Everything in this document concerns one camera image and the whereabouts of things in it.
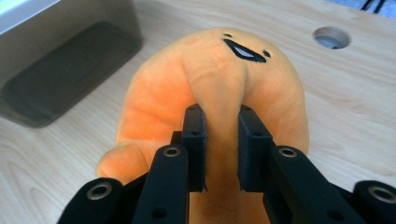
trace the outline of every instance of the desk hole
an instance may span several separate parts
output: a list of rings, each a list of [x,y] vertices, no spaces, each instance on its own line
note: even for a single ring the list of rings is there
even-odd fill
[[[349,34],[339,28],[326,26],[314,32],[315,40],[328,49],[344,49],[350,44]]]

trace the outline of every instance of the orange plush toy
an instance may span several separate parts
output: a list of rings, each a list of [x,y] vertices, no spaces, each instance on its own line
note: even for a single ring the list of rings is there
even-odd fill
[[[116,146],[97,174],[126,184],[149,170],[159,147],[181,130],[184,111],[205,113],[207,190],[191,193],[190,223],[268,222],[262,194],[239,188],[238,113],[255,110],[277,145],[308,150],[304,90],[296,71],[273,44],[231,28],[188,35],[162,49],[133,76]]]

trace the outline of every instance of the plush toy mouth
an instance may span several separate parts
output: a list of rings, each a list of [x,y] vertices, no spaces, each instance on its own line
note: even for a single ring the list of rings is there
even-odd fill
[[[229,39],[223,39],[224,42],[227,44],[227,46],[233,51],[233,53],[238,56],[241,59],[253,61],[256,63],[266,63],[267,61],[265,60],[264,57],[262,57],[260,54],[254,52],[251,49],[248,49],[242,45],[239,45],[232,40]]]

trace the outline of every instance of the plush fabric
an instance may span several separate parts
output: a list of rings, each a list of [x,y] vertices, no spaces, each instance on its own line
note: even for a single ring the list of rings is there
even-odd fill
[[[276,46],[236,29],[188,35],[141,65],[126,94],[116,146],[100,160],[97,174],[126,184],[146,173],[194,104],[206,118],[207,191],[191,194],[190,223],[268,222],[262,194],[239,188],[237,115],[241,105],[252,107],[277,145],[306,153],[304,90]]]

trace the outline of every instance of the light wood surface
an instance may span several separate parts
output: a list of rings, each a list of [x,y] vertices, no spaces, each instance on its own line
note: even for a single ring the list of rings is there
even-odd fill
[[[304,83],[310,160],[334,184],[396,186],[396,21],[320,0],[134,1],[141,51],[42,129],[0,119],[0,223],[55,223],[113,146],[124,94],[139,64],[183,35],[214,26],[253,32],[290,58]],[[313,39],[349,33],[345,49]]]

